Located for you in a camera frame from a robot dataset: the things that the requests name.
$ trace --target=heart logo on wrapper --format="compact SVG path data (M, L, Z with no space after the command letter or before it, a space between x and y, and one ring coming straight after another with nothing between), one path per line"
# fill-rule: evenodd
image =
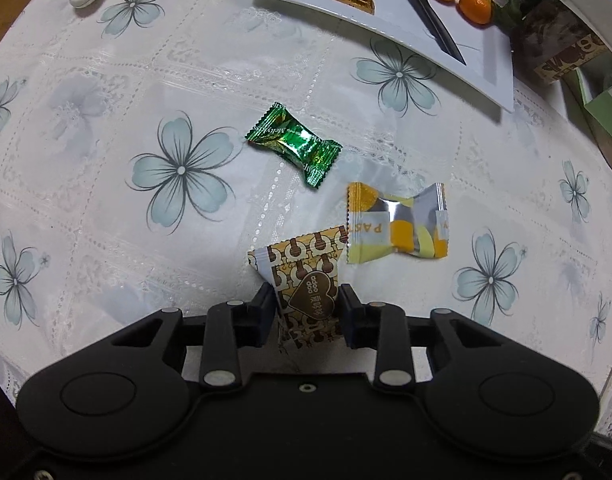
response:
M325 272L313 270L301 281L288 305L312 319L328 319L335 308L332 288L333 280Z

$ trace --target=wrapped candy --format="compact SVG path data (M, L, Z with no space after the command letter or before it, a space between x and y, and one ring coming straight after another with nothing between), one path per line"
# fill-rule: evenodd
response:
M248 262L275 287L282 345L292 341L303 348L341 335L333 310L337 261L347 240L345 227L338 226L248 253Z
M341 151L341 144L322 140L295 119L286 108L275 103L246 139L265 146L303 170L306 184L319 187Z
M421 258L448 254L449 224L443 184L417 196L381 193L361 182L348 186L348 263L361 264L387 254Z

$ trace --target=floral pattern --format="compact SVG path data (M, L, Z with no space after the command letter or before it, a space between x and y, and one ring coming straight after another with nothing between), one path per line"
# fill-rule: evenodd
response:
M539 150L537 149L537 137L535 137L532 131L531 124L533 121L542 119L536 114L531 114L530 109L520 102L514 102L514 113L512 114L514 120L515 134L519 143L524 149L532 152L532 154L538 158Z
M611 301L603 301L603 294L599 293L599 304L597 305L597 315L590 320L590 339L592 346L601 343L606 335L606 318L610 312Z
M117 38L128 28L131 22L138 27L150 27L161 14L163 7L158 0L124 0L120 4L108 7L99 18L98 23L107 23L102 36Z
M371 39L372 54L377 58L359 57L355 74L357 81L378 85L377 100L379 107L392 108L406 115L410 103L428 115L435 103L439 102L437 94L423 81L435 77L436 67L419 54L402 52L400 46L388 40Z
M490 326L495 309L507 315L519 296L508 278L519 269L526 250L512 242L497 256L494 236L486 230L479 236L473 235L472 254L476 267L463 267L455 273L453 296L459 301L474 300L472 319Z
M300 36L301 30L294 23L281 17L279 12L257 7L248 7L235 13L226 24L233 25L243 32L256 30L261 34L270 34L276 40Z
M19 82L14 81L11 84L10 79L6 78L6 80L0 83L0 132L10 119L10 110L6 108L6 105L17 97L19 89L25 82L25 80L21 80Z
M42 253L42 255L39 257L39 266L45 269L48 266L50 266L50 264L51 264L51 255Z
M147 224L172 227L174 232L189 203L204 218L211 219L234 192L212 173L235 158L243 143L234 128L221 127L203 136L193 146L193 125L184 112L161 121L157 140L162 155L141 153L132 159L132 189L156 190L148 203Z
M18 258L11 234L1 242L4 264L0 265L0 296L6 296L4 316L19 327L22 323L22 312L33 324L37 315L35 300L27 288L28 283L43 268L35 264L34 251L35 248L26 247L21 250Z
M564 262L561 267L560 280L572 298L583 294L583 277L581 270L573 262Z
M572 221L579 223L583 220L586 222L590 213L590 203L585 194L588 191L590 181L582 171L575 175L572 162L569 160L564 162L564 174L566 178L559 181L559 187L564 200L572 208Z
M58 149L78 157L89 155L93 144L90 122L107 107L99 83L83 75L68 78L55 88L48 106L56 117L49 136Z

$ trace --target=white plate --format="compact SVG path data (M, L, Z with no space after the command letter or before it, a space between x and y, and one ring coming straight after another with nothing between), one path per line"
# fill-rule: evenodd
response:
M374 16L335 0L283 1L321 10L390 38L444 67L506 110L514 110L510 40L494 25L471 25L454 4L428 0L457 43L466 65L441 50L408 0L374 0Z

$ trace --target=lace tablecloth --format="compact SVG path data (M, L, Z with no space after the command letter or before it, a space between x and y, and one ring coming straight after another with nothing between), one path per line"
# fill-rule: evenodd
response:
M343 145L317 191L242 142L275 101ZM198 145L208 160L193 157ZM416 316L453 308L602 391L612 172L593 142L520 81L509 114L397 44L270 0L33 0L10 29L2 388L14 402L30 374L163 306L199 314L251 298L261 278L246 251L343 224L355 180L400 196L444 182L451 216L444 259L340 263L363 301ZM242 354L265 370L374 366L341 340ZM612 433L612 377L602 405L599 429Z

